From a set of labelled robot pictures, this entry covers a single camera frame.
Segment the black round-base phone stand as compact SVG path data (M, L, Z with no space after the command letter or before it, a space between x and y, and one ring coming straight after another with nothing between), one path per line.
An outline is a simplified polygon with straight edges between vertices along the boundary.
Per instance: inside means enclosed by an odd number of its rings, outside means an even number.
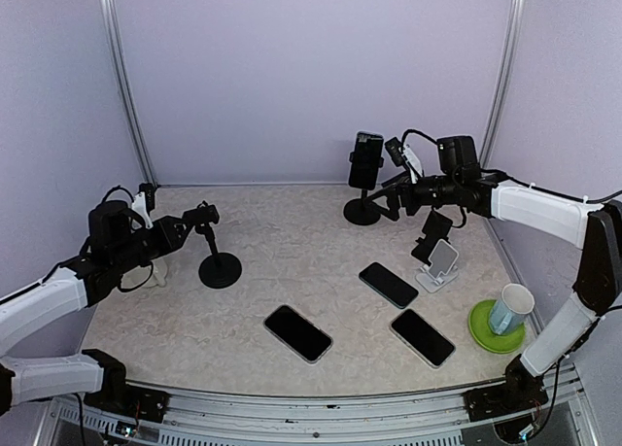
M343 208L344 218L352 224L368 226L377 223L381 215L363 205L369 190L360 189L361 195L358 198L349 200Z

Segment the blue-edged black phone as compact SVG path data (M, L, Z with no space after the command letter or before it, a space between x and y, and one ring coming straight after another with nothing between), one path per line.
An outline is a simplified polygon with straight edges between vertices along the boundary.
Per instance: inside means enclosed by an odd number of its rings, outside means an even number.
M351 163L348 185L354 189L374 190L383 165L384 137L379 134L358 132L355 148L349 155Z

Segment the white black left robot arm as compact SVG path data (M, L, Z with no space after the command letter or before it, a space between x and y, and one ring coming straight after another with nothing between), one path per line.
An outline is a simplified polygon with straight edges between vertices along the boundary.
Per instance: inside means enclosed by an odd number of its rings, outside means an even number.
M1 410L55 397L85 394L118 412L136 401L125 366L96 349L68 357L16 359L18 342L66 316L91 308L113 290L123 292L123 276L180 250L192 231L219 218L202 203L180 217L151 221L123 200L107 200L88 214L89 236L78 255L55 265L42 279L1 300Z

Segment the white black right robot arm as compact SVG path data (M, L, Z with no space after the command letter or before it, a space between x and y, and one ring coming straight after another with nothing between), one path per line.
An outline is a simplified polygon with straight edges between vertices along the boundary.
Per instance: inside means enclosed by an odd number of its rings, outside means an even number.
M422 206L457 205L486 219L519 223L558 237L581 250L572 294L536 340L509 365L514 374L497 390L497 401L508 411L520 409L536 391L532 378L542 376L576 350L621 293L621 203L570 197L522 183L503 171L484 169L468 135L434 142L440 174L412 174L403 139L390 140L391 158L403 164L395 176L364 200L364 205L395 221L399 211L414 215Z

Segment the black folding phone stand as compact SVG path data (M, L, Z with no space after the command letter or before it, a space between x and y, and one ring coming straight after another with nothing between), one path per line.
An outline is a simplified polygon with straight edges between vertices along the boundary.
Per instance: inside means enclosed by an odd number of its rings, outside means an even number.
M431 210L422 229L422 237L416 240L411 255L423 264L430 265L430 255L440 239L446 240L453 222L448 217Z

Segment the silver folding phone stand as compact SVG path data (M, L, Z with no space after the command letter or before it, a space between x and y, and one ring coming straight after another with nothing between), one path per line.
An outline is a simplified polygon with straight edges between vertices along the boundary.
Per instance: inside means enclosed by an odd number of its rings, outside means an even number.
M459 252L445 239L439 239L429 256L429 264L423 264L415 275L416 281L429 293L438 292L458 276Z

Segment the white-edged black phone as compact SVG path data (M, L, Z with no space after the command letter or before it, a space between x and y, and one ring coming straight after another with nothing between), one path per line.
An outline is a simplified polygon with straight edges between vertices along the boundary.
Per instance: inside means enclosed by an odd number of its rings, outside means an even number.
M441 367L456 351L449 339L411 309L392 320L390 330L432 368Z

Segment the clear-case black phone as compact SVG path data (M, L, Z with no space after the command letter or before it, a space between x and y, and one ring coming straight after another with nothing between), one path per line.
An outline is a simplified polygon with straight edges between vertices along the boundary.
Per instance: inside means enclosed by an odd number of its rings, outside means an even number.
M264 327L308 363L316 363L332 346L332 338L292 307L281 305L263 321Z

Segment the white mug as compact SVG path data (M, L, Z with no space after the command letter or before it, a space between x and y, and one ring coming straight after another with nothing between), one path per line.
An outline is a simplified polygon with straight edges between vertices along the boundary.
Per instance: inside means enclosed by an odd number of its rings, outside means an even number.
M146 288L164 287L166 285L167 274L168 267L166 264L155 264L154 269L147 266L139 267L134 270L136 283Z

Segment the green plate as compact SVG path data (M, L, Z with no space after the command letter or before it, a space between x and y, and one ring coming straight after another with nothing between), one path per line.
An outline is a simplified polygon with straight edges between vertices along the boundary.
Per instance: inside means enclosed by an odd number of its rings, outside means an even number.
M469 312L467 326L471 337L481 348L493 354L506 355L521 348L526 329L524 323L511 328L511 316L494 315L496 304L493 299L475 304Z

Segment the light blue cup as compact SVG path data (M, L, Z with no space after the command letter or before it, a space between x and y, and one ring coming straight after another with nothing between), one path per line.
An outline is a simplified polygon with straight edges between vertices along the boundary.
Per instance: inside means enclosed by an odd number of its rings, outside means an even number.
M496 335L507 335L525 321L535 305L535 298L526 287L519 284L504 286L489 314L490 330Z

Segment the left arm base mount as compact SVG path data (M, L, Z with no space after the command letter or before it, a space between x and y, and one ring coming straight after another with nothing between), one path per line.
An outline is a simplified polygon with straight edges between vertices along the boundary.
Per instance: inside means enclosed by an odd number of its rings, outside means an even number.
M169 398L170 394L164 391L125 385L119 394L86 394L84 401L87 406L104 412L161 424Z

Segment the aluminium front rail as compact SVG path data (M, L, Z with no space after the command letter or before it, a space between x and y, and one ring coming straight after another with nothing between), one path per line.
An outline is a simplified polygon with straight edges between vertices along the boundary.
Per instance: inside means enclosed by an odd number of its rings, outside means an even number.
M600 445L602 436L574 366L548 373L554 411L532 408L473 421L470 385L387 395L295 397L167 389L160 422L132 422L70 396L44 410L36 445L78 445L87 433L109 445L491 445L508 422L534 417L544 426L535 445Z

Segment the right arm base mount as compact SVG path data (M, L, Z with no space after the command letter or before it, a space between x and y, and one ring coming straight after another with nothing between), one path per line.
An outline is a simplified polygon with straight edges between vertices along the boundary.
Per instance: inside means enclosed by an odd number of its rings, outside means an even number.
M536 408L549 400L544 388L511 390L499 384L468 390L463 394L468 418L471 422L493 419Z

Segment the right aluminium frame post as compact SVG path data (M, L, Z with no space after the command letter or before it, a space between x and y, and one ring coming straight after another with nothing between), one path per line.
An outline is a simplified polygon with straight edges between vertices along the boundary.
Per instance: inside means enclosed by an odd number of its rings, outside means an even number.
M484 166L490 163L498 139L503 107L510 88L512 68L519 46L525 2L526 0L510 0L508 20L501 50L501 64L480 150L480 162Z

